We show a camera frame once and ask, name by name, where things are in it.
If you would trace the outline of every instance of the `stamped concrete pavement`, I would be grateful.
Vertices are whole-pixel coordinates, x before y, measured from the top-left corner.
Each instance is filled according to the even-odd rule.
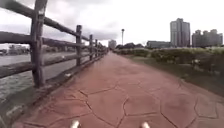
[[[195,85],[109,53],[52,92],[13,128],[223,128],[224,100]]]

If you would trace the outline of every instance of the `water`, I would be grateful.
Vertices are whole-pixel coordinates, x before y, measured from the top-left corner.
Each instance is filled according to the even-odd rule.
[[[73,55],[75,53],[55,53],[55,54],[45,54],[44,59],[49,59],[57,56]],[[8,65],[19,62],[30,61],[30,55],[18,55],[18,56],[2,56],[0,57],[0,66]],[[72,68],[76,65],[76,60],[66,61],[59,64],[54,64],[52,66],[44,67],[44,77],[50,79],[57,76],[62,71]],[[21,91],[27,87],[33,86],[32,73],[24,72],[17,75],[5,77],[0,79],[0,99],[14,93],[16,91]]]

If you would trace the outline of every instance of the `wooden fence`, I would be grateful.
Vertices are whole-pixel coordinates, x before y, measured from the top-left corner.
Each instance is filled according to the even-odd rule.
[[[14,44],[28,44],[30,45],[31,62],[22,62],[17,64],[11,64],[0,67],[0,79],[15,75],[18,73],[31,71],[33,74],[33,80],[35,87],[41,87],[45,85],[46,80],[43,76],[43,67],[50,66],[56,63],[70,61],[76,59],[76,67],[81,68],[84,63],[81,62],[81,58],[90,57],[90,60],[85,62],[92,63],[107,51],[106,47],[98,43],[97,40],[93,41],[93,35],[85,37],[82,35],[82,26],[77,25],[76,31],[69,29],[58,22],[45,17],[45,10],[47,6],[47,0],[36,0],[34,10],[14,1],[14,0],[2,0],[1,8],[11,10],[32,19],[30,35],[22,35],[17,33],[9,33],[0,31],[0,44],[14,43]],[[54,39],[48,39],[42,37],[43,25],[53,27],[61,32],[68,33],[76,37],[76,43],[60,41]],[[81,42],[82,40],[88,41],[89,45],[85,46]],[[48,45],[51,47],[73,47],[76,49],[76,55],[67,55],[63,57],[56,57],[50,60],[43,60],[42,45]],[[89,54],[82,55],[83,49],[88,49]]]

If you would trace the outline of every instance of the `street lamp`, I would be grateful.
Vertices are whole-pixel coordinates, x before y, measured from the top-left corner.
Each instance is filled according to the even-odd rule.
[[[122,32],[122,45],[124,43],[124,29],[121,29],[121,32]]]

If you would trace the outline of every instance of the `bush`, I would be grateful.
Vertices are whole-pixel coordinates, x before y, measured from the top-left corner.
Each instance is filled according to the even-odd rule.
[[[158,62],[189,64],[207,72],[224,74],[224,48],[173,48],[152,50]]]
[[[121,55],[134,55],[134,56],[141,56],[141,57],[146,57],[149,54],[149,50],[144,48],[121,49],[121,50],[115,50],[114,52]]]

